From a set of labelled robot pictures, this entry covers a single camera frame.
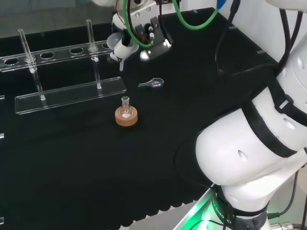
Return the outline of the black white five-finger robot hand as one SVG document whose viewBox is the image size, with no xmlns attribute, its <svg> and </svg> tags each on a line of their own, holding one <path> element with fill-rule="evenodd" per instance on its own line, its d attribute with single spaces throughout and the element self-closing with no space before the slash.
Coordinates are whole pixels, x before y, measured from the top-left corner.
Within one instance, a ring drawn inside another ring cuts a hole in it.
<svg viewBox="0 0 307 230">
<path fill-rule="evenodd" d="M 162 0 L 117 0 L 112 34 L 107 46 L 109 62 L 122 64 L 140 48 L 140 60 L 153 60 L 171 49 L 172 40 L 162 20 Z"/>
</svg>

